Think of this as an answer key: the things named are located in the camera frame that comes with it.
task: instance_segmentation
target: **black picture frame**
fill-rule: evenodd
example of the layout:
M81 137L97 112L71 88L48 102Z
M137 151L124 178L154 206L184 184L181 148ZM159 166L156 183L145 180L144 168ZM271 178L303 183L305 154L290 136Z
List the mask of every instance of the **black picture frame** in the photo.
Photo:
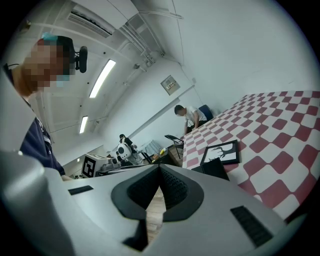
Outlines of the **black picture frame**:
M205 151L204 151L204 154L203 154L203 157L202 157L200 165L202 166L203 164L208 163L208 162L205 162L205 159L206 159L207 152L208 152L209 149L216 148L216 147L221 147L221 146L228 145L228 144L234 144L234 146L235 146L235 159L225 160L224 161L223 159L221 159L219 157L221 162L222 162L222 164L223 165L230 165L230 164L238 164L238 163L240 163L238 140L235 139L235 140L227 141L225 143L212 145L212 146L207 146L205 148Z

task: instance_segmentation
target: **wooden floor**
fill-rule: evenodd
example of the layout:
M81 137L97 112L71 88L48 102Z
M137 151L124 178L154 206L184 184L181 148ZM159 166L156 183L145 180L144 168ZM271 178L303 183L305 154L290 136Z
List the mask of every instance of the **wooden floor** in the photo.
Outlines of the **wooden floor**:
M180 154L181 159L179 159L176 148L172 147L169 150L178 161L180 167L182 167L182 154ZM149 243L157 237L162 226L163 213L165 211L166 205L164 194L159 187L148 208L146 209L146 229Z

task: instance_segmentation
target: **blue chair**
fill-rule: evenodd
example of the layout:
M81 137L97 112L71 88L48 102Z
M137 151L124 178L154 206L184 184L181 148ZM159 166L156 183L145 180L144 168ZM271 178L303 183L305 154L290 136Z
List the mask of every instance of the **blue chair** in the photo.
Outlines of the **blue chair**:
M207 106L207 105L203 105L201 107L199 107L199 110L204 113L206 119L209 121L211 120L212 118L214 118L214 116L212 115L211 113L211 110L210 108Z

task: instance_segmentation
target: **white shirt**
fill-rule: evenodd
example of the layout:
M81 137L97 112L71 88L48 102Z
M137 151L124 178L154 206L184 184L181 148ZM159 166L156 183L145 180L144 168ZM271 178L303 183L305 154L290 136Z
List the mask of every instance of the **white shirt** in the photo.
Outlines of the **white shirt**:
M187 123L188 120L190 120L191 122L193 122L194 124L195 119L194 119L194 112L197 111L198 115L199 115L199 121L207 121L207 118L205 116L204 113L202 113L199 109L197 109L194 106L186 106L186 114L184 116L184 122Z

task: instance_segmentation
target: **picture frame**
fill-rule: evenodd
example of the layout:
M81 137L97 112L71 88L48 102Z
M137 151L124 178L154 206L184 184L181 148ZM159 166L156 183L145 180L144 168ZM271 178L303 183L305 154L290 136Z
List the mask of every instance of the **picture frame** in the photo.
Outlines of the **picture frame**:
M207 146L200 165L216 158L220 158L223 165L238 164L240 162L238 140L235 139L225 143Z

